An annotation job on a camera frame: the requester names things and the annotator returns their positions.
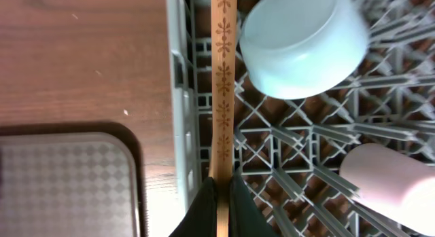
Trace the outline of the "pink plastic cup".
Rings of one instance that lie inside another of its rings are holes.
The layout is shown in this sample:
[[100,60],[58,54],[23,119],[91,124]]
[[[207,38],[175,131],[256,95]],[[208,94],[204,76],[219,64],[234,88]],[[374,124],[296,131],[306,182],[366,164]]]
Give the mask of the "pink plastic cup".
[[339,175],[353,199],[419,234],[434,235],[434,167],[375,143],[352,149]]

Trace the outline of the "plain wooden chopstick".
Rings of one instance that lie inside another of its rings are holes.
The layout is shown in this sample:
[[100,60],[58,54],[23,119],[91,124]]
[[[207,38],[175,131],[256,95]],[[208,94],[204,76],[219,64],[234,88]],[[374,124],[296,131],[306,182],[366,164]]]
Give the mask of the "plain wooden chopstick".
[[218,197],[216,236],[230,233],[237,0],[211,0],[212,145],[209,176]]

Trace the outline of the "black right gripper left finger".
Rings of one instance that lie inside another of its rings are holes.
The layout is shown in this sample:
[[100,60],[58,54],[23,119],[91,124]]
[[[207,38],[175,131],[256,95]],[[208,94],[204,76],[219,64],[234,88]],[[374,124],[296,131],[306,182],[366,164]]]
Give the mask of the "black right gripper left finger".
[[188,212],[169,237],[216,236],[218,192],[215,181],[207,177]]

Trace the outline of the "light blue small bowl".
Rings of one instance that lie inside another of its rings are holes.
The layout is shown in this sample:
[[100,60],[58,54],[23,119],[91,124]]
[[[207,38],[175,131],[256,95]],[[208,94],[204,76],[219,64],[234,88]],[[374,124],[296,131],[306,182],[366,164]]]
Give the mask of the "light blue small bowl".
[[358,68],[368,42],[354,0],[260,0],[239,40],[251,83],[278,99],[335,87]]

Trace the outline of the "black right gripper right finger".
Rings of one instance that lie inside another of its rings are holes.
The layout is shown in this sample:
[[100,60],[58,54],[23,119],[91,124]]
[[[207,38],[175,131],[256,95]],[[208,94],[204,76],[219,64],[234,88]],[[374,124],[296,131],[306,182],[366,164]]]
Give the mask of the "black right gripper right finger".
[[230,181],[230,236],[277,237],[272,227],[252,200],[241,175]]

